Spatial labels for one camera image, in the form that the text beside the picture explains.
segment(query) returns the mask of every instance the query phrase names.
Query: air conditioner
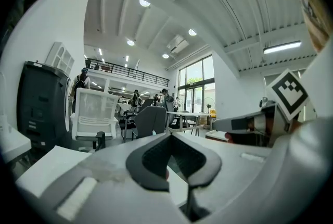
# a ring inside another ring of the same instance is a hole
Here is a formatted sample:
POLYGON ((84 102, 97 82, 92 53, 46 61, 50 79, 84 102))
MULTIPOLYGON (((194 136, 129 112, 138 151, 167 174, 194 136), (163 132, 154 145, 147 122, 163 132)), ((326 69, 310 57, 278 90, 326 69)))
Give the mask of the air conditioner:
POLYGON ((184 37, 177 35, 167 46, 171 53, 179 53, 183 49, 185 49, 189 43, 185 40, 184 37))

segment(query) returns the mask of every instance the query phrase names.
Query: black metal railing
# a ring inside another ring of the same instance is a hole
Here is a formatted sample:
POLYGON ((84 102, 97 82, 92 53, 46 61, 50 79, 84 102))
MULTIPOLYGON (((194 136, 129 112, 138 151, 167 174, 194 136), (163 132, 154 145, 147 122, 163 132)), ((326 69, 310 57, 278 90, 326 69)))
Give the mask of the black metal railing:
POLYGON ((112 64, 109 62, 102 62, 99 60, 95 60, 95 59, 86 59, 85 61, 86 67, 89 69, 94 69, 94 70, 98 70, 98 71, 104 71, 104 72, 108 72, 111 74, 117 74, 117 75, 122 75, 131 79, 136 79, 136 80, 142 80, 142 81, 146 81, 149 83, 155 83, 161 86, 169 86, 169 80, 159 77, 159 76, 155 76, 149 73, 145 73, 133 68, 126 68, 120 65, 116 65, 116 64, 112 64))

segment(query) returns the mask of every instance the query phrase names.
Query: backpack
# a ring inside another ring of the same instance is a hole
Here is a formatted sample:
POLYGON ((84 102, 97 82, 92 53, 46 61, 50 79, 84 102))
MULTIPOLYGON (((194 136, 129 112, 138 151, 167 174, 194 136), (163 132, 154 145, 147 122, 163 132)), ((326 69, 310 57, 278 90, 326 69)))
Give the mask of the backpack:
POLYGON ((76 98, 76 90, 77 90, 78 88, 83 88, 83 89, 86 88, 84 81, 83 81, 83 80, 80 80, 79 76, 77 76, 77 79, 78 79, 78 81, 76 82, 76 84, 75 84, 75 86, 74 86, 74 97, 75 97, 75 98, 76 98))

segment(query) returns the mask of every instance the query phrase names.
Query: ceiling light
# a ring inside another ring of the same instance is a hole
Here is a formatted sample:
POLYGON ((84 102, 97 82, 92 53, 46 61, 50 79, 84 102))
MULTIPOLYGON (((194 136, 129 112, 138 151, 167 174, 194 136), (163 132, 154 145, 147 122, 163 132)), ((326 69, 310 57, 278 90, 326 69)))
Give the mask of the ceiling light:
POLYGON ((285 44, 280 44, 280 45, 276 45, 276 46, 272 46, 272 47, 267 47, 264 49, 264 54, 270 54, 270 53, 274 53, 277 51, 282 51, 282 50, 286 50, 286 49, 290 49, 290 48, 296 48, 301 46, 302 42, 301 41, 297 41, 297 42, 292 42, 292 43, 285 43, 285 44))
POLYGON ((150 6, 150 3, 145 1, 145 0, 139 0, 140 4, 143 6, 143 7, 147 7, 147 6, 150 6))
POLYGON ((193 29, 190 29, 190 30, 188 31, 188 34, 191 35, 191 36, 195 36, 195 35, 197 35, 197 33, 196 33, 193 29))
POLYGON ((135 42, 133 42, 132 40, 128 40, 128 41, 127 41, 127 44, 128 44, 129 46, 133 46, 133 45, 135 45, 135 42))

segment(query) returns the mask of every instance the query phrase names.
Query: tree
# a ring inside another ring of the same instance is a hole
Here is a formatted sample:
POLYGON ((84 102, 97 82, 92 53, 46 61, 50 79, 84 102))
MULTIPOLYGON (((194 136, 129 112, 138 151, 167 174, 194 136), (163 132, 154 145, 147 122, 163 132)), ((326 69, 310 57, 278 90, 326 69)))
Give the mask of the tree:
POLYGON ((186 84, 191 84, 191 83, 195 83, 195 82, 198 82, 198 81, 202 81, 202 78, 190 78, 190 79, 187 79, 187 83, 186 84))

